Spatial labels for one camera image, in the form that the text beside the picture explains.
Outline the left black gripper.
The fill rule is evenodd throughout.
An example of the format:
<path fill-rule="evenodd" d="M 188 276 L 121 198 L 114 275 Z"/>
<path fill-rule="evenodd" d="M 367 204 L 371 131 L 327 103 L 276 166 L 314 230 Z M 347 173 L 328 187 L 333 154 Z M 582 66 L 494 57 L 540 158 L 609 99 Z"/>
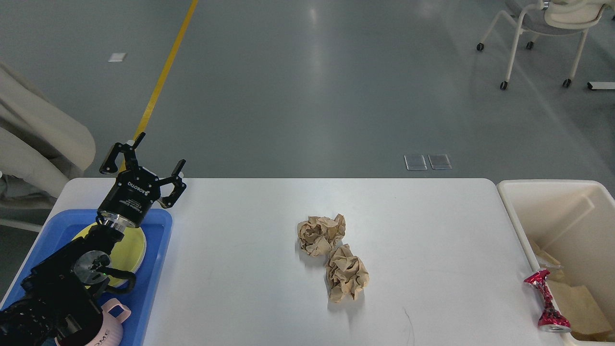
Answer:
<path fill-rule="evenodd" d="M 113 187 L 98 207 L 99 215 L 103 218 L 118 215 L 127 220 L 130 228 L 138 228 L 141 225 L 154 201 L 157 200 L 164 209 L 171 208 L 186 190 L 186 184 L 182 179 L 185 159 L 179 160 L 171 176 L 164 179 L 159 179 L 154 173 L 138 164 L 136 148 L 145 136 L 145 132 L 140 132 L 136 140 L 116 142 L 99 167 L 101 174 L 117 173 Z M 120 154 L 123 155 L 125 162 L 125 170 L 121 172 L 116 164 Z M 172 185 L 173 190 L 166 197 L 160 197 L 160 187 L 165 185 Z"/>

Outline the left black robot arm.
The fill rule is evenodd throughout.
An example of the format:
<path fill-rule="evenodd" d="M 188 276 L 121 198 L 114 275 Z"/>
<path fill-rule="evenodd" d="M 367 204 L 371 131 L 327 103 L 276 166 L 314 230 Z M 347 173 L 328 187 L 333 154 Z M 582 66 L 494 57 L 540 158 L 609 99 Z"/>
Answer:
<path fill-rule="evenodd" d="M 127 228 L 138 228 L 154 202 L 171 208 L 186 184 L 179 160 L 169 177 L 161 179 L 138 164 L 136 148 L 145 138 L 114 144 L 101 165 L 102 174 L 117 173 L 114 186 L 98 207 L 95 224 L 86 236 L 73 239 L 33 267 L 22 280 L 25 294 L 1 312 L 3 346 L 41 346 L 49 338 L 61 345 L 109 344 L 121 339 L 109 325 L 111 304 L 101 305 L 103 293 L 128 294 L 137 277 L 111 265 L 114 246 Z M 118 155 L 125 170 L 119 172 Z"/>

